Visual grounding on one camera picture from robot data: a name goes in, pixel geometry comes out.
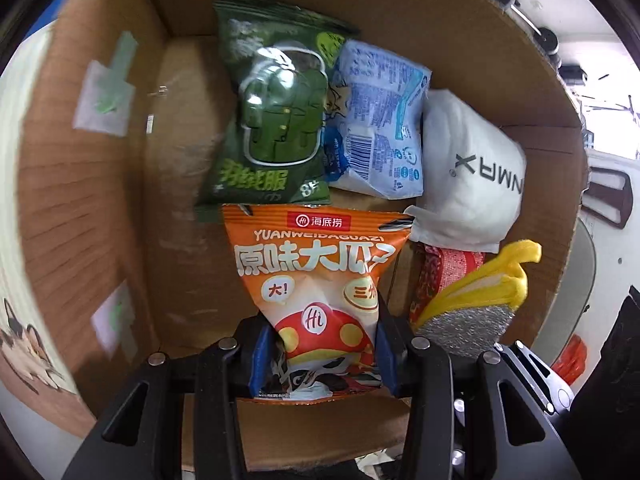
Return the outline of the light blue tissue pack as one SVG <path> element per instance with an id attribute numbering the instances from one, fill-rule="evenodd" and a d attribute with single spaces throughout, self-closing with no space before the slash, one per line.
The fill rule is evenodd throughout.
<path id="1" fill-rule="evenodd" d="M 423 194 L 423 101 L 432 71 L 348 40 L 329 85 L 326 178 L 340 190 L 408 200 Z"/>

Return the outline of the yellow silver scrub sponge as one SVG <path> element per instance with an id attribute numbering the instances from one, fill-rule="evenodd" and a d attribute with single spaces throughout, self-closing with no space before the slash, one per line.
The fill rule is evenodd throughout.
<path id="1" fill-rule="evenodd" d="M 518 240 L 495 258 L 438 292 L 411 322 L 413 333 L 450 354 L 475 359 L 491 349 L 528 295 L 525 263 L 537 263 L 541 244 Z"/>

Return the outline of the orange sunflower seed bag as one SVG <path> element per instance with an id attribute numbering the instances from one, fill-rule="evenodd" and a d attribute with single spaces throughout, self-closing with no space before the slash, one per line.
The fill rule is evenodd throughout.
<path id="1" fill-rule="evenodd" d="M 398 212 L 226 205 L 236 272 L 271 328 L 252 353 L 248 394 L 314 403 L 380 388 L 378 281 L 408 240 Z"/>

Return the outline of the green snack bag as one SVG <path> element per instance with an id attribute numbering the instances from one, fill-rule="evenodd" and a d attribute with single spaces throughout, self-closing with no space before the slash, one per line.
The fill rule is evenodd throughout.
<path id="1" fill-rule="evenodd" d="M 273 0 L 215 0 L 214 8 L 236 104 L 198 210 L 329 203 L 322 150 L 329 85 L 358 28 Z"/>

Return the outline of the grey round chair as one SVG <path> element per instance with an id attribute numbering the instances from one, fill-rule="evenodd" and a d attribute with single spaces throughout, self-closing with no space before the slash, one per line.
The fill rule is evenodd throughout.
<path id="1" fill-rule="evenodd" d="M 574 334 L 587 309 L 596 271 L 596 248 L 585 222 L 578 218 L 558 293 L 532 345 L 547 365 L 556 361 Z"/>

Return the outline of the striped cat table mat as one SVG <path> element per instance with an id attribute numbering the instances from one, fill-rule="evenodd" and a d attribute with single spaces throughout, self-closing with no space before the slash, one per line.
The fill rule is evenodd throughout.
<path id="1" fill-rule="evenodd" d="M 24 120 L 52 40 L 44 26 L 1 75 L 1 385 L 58 428 L 83 438 L 96 419 L 58 355 L 26 274 L 18 213 Z"/>

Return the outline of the white NMAX soft pouch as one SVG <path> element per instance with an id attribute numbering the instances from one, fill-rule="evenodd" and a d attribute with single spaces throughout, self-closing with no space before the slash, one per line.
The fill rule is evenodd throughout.
<path id="1" fill-rule="evenodd" d="M 410 240 L 495 254 L 520 215 L 526 156 L 449 90 L 424 101 L 423 194 L 406 209 Z"/>

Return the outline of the red patterned packet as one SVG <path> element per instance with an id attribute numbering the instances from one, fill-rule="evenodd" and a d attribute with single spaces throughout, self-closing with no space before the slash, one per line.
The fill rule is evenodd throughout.
<path id="1" fill-rule="evenodd" d="M 441 290 L 464 278 L 485 262 L 484 252 L 462 252 L 424 244 L 419 244 L 418 249 L 421 266 L 409 308 L 411 323 L 416 322 Z"/>

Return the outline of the open cardboard milk box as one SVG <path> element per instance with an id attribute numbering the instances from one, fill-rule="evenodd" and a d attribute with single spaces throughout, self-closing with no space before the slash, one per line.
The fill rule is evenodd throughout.
<path id="1" fill-rule="evenodd" d="M 255 312 L 226 231 L 193 205 L 235 98 L 214 0 L 66 0 L 24 120 L 26 274 L 78 396 L 97 419 L 151 352 L 175 356 Z M 427 66 L 527 158 L 509 240 L 541 244 L 506 332 L 532 342 L 558 293 L 586 180 L 559 77 L 488 0 L 278 0 L 359 28 Z"/>

